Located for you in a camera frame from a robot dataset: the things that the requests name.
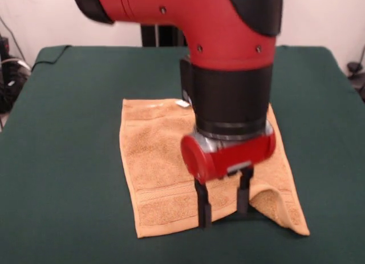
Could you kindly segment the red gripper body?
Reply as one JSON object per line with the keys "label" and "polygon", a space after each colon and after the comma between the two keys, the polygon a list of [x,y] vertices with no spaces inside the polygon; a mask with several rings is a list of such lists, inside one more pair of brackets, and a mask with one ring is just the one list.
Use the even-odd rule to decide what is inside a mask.
{"label": "red gripper body", "polygon": [[274,128],[268,121],[263,132],[244,141],[210,139],[193,132],[180,143],[183,162],[200,184],[269,159],[275,146]]}

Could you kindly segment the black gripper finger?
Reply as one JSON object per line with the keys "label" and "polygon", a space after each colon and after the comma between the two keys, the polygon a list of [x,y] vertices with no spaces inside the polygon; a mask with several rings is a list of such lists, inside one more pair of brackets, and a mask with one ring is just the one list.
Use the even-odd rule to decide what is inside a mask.
{"label": "black gripper finger", "polygon": [[237,213],[241,217],[248,215],[250,181],[254,174],[254,167],[248,166],[241,169],[240,184],[237,189]]}
{"label": "black gripper finger", "polygon": [[197,193],[198,204],[198,226],[202,229],[212,224],[212,207],[209,203],[208,190],[205,184],[194,180],[194,187]]}

